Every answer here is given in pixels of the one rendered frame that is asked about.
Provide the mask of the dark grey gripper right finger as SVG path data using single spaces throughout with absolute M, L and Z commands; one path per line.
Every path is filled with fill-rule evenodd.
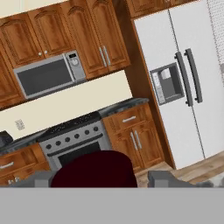
M 148 187 L 213 187 L 214 184 L 210 181 L 191 184 L 183 180 L 175 178 L 169 171 L 149 171 L 148 172 Z

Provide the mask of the brown wooden base cupboards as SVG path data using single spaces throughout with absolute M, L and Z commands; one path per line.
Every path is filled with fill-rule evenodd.
M 102 119 L 112 149 L 131 160 L 134 172 L 159 164 L 164 156 L 148 103 Z
M 38 143 L 0 156 L 0 186 L 27 179 L 36 171 L 49 171 L 50 166 Z

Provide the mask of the white double-door fridge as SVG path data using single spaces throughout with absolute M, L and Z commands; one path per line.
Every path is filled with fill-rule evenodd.
M 208 1 L 134 21 L 178 169 L 224 151 L 224 85 Z

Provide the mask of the brown cupboards over fridge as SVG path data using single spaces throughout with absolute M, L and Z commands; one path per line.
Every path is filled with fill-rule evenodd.
M 136 18 L 193 1 L 197 0 L 126 0 L 126 3 L 130 15 Z

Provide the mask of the brown wooden wall cupboards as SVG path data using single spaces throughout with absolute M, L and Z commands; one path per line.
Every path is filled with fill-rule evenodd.
M 33 100 L 15 68 L 71 51 L 87 81 L 130 65 L 112 0 L 66 0 L 0 18 L 0 111 Z

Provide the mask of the dark red round object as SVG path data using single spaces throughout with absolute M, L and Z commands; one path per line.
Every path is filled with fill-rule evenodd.
M 51 187 L 137 187 L 131 160 L 116 150 L 101 150 L 76 158 L 56 172 Z

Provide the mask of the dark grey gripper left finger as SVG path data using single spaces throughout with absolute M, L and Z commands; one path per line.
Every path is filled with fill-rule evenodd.
M 29 178 L 20 180 L 11 187 L 49 187 L 55 174 L 55 171 L 36 171 Z

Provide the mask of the black small appliance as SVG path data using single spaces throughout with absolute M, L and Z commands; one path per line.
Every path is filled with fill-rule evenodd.
M 12 136 L 6 131 L 0 131 L 0 148 L 13 142 Z

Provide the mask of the grey oven with black hob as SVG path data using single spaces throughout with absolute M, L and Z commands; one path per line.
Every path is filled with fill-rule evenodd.
M 52 171 L 85 154 L 112 149 L 98 111 L 52 126 L 37 142 Z

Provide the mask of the grey microwave oven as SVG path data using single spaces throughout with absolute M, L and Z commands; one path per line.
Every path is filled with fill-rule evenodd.
M 77 51 L 21 66 L 13 72 L 26 99 L 39 98 L 87 81 Z

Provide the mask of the white wall socket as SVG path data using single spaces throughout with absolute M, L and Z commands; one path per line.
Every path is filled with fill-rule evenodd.
M 21 119 L 16 120 L 15 124 L 16 124 L 18 130 L 23 130 L 25 128 L 25 125 Z

